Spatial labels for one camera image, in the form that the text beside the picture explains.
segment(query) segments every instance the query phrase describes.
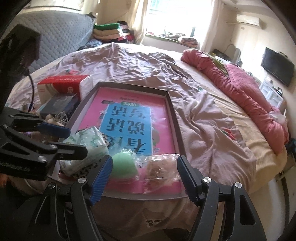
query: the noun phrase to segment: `pink book cover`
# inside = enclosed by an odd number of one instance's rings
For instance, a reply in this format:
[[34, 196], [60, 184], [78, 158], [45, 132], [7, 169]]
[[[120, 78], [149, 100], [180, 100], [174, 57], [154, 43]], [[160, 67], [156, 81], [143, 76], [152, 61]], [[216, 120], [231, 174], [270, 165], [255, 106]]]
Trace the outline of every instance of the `pink book cover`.
[[[114, 88], [99, 88], [79, 130], [96, 126], [107, 135], [112, 147], [131, 149], [138, 155], [175, 153], [165, 98]], [[138, 167], [138, 180], [109, 180], [106, 189], [124, 193], [144, 193], [145, 167]], [[179, 194], [180, 182], [151, 194]]]

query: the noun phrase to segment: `curtain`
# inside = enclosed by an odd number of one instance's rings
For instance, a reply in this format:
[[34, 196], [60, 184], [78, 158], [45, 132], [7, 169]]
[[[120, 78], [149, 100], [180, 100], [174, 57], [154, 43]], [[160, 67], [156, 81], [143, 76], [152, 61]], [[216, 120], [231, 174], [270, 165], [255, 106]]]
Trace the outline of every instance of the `curtain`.
[[145, 36], [145, 19], [150, 0], [100, 0], [98, 4], [98, 24], [126, 21], [135, 31], [136, 43]]
[[129, 20], [127, 21], [131, 29], [135, 31], [136, 43], [142, 43], [145, 37], [145, 20], [150, 0], [133, 0], [130, 9]]
[[205, 34], [203, 41], [201, 41], [201, 51], [210, 52], [214, 38], [218, 30], [218, 21], [223, 11], [224, 3], [221, 0], [212, 0], [211, 17], [209, 19], [208, 31]]

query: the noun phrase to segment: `white drawer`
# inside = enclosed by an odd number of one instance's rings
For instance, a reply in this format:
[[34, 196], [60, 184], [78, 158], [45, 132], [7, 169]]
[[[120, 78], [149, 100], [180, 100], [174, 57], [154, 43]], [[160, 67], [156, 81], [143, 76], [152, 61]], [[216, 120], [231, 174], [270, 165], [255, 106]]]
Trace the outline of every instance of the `white drawer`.
[[269, 94], [272, 92], [272, 89], [270, 89], [266, 85], [261, 85], [260, 86], [260, 90], [263, 93], [263, 95], [265, 96], [265, 98], [267, 98], [269, 96]]
[[282, 101], [283, 99], [274, 92], [272, 92], [272, 94], [268, 98], [268, 102], [275, 107], [279, 107]]

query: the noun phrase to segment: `red box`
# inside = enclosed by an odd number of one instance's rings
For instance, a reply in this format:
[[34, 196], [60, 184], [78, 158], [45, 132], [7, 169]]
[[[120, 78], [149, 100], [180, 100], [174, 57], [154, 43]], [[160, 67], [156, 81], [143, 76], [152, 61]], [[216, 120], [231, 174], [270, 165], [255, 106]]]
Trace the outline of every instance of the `red box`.
[[73, 93], [82, 101], [94, 87], [90, 75], [63, 75], [51, 76], [39, 82], [37, 85], [41, 104], [44, 104], [55, 94]]

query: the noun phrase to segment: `quilted mattress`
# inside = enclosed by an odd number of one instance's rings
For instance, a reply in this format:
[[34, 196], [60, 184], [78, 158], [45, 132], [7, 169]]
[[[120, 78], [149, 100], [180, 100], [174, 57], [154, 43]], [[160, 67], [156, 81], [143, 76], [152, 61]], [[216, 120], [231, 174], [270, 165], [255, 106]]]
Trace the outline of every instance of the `quilted mattress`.
[[25, 25], [41, 35], [39, 59], [30, 66], [30, 72], [52, 61], [75, 52], [92, 35], [92, 19], [84, 14], [65, 11], [34, 11], [18, 14], [6, 29], [3, 38], [17, 25]]

